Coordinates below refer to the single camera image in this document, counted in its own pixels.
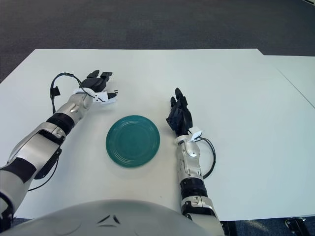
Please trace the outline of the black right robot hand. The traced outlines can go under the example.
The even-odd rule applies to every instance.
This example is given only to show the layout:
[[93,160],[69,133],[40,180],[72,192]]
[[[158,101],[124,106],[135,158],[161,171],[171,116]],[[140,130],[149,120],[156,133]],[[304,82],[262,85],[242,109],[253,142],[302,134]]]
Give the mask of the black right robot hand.
[[192,116],[188,109],[186,97],[179,88],[175,89],[175,96],[170,98],[170,113],[166,122],[175,132],[176,137],[187,135],[193,127]]

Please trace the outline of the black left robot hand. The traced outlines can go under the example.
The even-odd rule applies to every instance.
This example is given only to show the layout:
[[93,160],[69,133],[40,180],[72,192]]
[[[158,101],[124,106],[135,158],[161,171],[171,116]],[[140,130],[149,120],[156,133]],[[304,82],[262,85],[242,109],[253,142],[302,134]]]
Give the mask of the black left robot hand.
[[95,70],[86,77],[81,87],[92,89],[94,92],[102,92],[106,88],[107,82],[112,74],[112,72],[102,72],[100,74],[99,70]]

